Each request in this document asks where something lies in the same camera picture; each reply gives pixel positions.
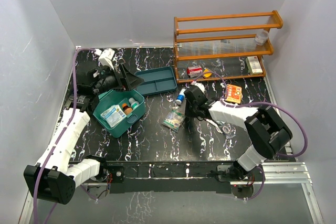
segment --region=clear plastic cup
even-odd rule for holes
[[[257,45],[262,46],[263,44],[265,44],[268,37],[269,37],[269,32],[265,30],[261,30],[256,34],[254,41]]]

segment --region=marble tabletop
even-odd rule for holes
[[[124,63],[131,71],[142,71],[173,65],[172,48],[114,48],[114,64]],[[83,51],[77,58],[81,62],[96,61],[98,56]],[[240,67],[247,68],[241,61]],[[221,64],[213,67],[222,73]],[[269,101],[263,78],[227,80],[243,88],[242,103]],[[220,82],[203,82],[206,95],[223,96]],[[247,132],[232,124],[225,124],[224,134],[218,133],[206,121],[186,119],[179,132],[162,125],[164,118],[175,106],[174,102],[183,87],[172,92],[145,97],[145,115],[120,138],[112,137],[92,116],[83,130],[70,161],[81,161],[87,155],[105,157],[108,161],[231,161],[237,159],[251,144]]]

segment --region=teal container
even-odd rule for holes
[[[128,114],[119,124],[111,128],[110,125],[100,116],[105,110],[107,110],[112,105],[119,105],[122,108],[123,103],[127,103],[130,107],[129,99],[133,97],[139,102],[139,106],[136,107],[132,113]],[[98,122],[103,125],[106,130],[114,137],[120,137],[129,127],[131,127],[137,120],[140,119],[145,114],[145,99],[137,91],[123,91],[117,92],[111,90],[104,94],[99,95],[99,103],[96,107],[93,115],[98,120]]]

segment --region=wooden shelf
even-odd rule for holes
[[[201,22],[203,20],[214,19],[235,19],[235,22],[228,22],[225,27],[213,28],[193,28],[193,29],[180,29],[180,22]],[[191,82],[193,79],[189,78],[186,74],[188,66],[200,65],[203,68],[209,68],[223,75],[223,79],[236,79],[236,78],[251,78],[251,77],[264,77],[266,71],[263,65],[262,56],[272,55],[273,46],[269,39],[264,45],[259,46],[255,44],[256,34],[246,35],[231,35],[231,36],[218,36],[218,37],[203,37],[203,38],[178,38],[179,35],[199,34],[199,33],[216,33],[227,31],[242,31],[264,29],[270,31],[271,28],[281,28],[283,26],[282,19],[276,10],[268,13],[248,13],[248,14],[232,14],[232,15],[219,15],[219,16],[205,16],[205,17],[187,17],[187,18],[174,18],[174,68],[176,80],[178,83]],[[249,75],[247,67],[241,69],[242,59],[245,57],[257,56],[261,65],[262,74]],[[214,81],[219,78],[201,79],[199,81]]]

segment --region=red and white box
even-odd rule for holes
[[[200,66],[187,67],[187,75],[189,75],[190,78],[199,76],[202,72]]]

